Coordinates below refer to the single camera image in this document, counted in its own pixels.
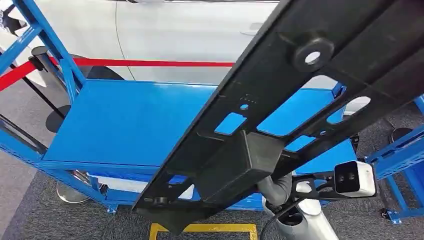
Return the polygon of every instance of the retractable belt barrier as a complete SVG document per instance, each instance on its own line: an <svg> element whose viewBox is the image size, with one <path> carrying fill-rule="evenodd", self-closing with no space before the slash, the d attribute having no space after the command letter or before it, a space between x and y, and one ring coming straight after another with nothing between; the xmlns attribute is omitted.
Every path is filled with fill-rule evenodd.
<svg viewBox="0 0 424 240"><path fill-rule="evenodd" d="M50 57L52 63L58 63ZM233 66L233 62L209 62L209 61L149 61L149 60L116 60L97 58L74 58L77 66L108 66L108 67L227 67ZM36 67L27 61L0 76L0 92L16 83L27 74L34 71Z"/></svg>

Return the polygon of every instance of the yellow floor marking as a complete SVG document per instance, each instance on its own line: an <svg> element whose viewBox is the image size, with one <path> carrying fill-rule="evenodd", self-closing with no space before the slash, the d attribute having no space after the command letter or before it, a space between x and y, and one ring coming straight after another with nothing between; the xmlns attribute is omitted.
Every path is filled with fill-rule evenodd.
<svg viewBox="0 0 424 240"><path fill-rule="evenodd" d="M158 223L152 223L149 240L156 240L158 232L168 232ZM250 240L258 240L255 224L190 224L183 232L248 232Z"/></svg>

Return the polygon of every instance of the white camera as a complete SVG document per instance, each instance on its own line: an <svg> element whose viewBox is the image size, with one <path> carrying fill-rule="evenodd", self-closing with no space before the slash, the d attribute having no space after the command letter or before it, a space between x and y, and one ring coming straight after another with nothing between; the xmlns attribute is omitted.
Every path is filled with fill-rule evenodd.
<svg viewBox="0 0 424 240"><path fill-rule="evenodd" d="M371 197L376 193L373 167L365 162L348 161L334 167L334 189L351 197Z"/></svg>

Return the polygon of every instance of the bolt hole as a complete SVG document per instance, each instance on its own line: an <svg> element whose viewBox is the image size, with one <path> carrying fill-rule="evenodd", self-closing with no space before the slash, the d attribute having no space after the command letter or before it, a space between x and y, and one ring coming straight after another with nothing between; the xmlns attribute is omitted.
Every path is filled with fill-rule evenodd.
<svg viewBox="0 0 424 240"><path fill-rule="evenodd" d="M320 56L321 56L321 53L319 51L313 51L306 56L305 63L307 65L315 64L318 62Z"/></svg>
<svg viewBox="0 0 424 240"><path fill-rule="evenodd" d="M248 108L249 108L248 104L243 104L243 105L240 106L241 110L247 110Z"/></svg>

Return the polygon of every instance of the blue metal cart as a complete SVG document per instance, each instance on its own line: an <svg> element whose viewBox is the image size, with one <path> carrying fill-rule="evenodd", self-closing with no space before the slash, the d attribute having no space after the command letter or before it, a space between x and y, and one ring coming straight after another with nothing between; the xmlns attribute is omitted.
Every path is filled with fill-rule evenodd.
<svg viewBox="0 0 424 240"><path fill-rule="evenodd" d="M423 96L415 100L415 104L424 113ZM395 140L390 145L366 158L375 165L377 179L387 179L400 210L387 209L383 214L393 224L401 224L402 218L424 215L424 125ZM420 205L409 208L393 174L402 173L406 178L415 198Z"/></svg>
<svg viewBox="0 0 424 240"><path fill-rule="evenodd" d="M14 0L14 3L30 27L0 56L0 73L39 36L60 65L61 72L55 74L65 82L71 108L48 149L35 140L17 137L13 133L19 128L4 121L0 149L107 206L109 212L114 213L118 205L132 205L138 192L116 189L103 192L95 177L91 177L91 184L85 184L70 171L148 181L217 86L85 79L34 1ZM331 103L334 92L332 89L301 89L264 120L259 129L284 135ZM340 109L328 120L339 122L342 114ZM231 129L239 120L231 119L220 131ZM313 139L300 137L287 149L299 149ZM345 140L297 172L331 171L336 164L355 159L351 142ZM194 191L193 199L198 197ZM261 197L254 193L231 209L261 210Z"/></svg>

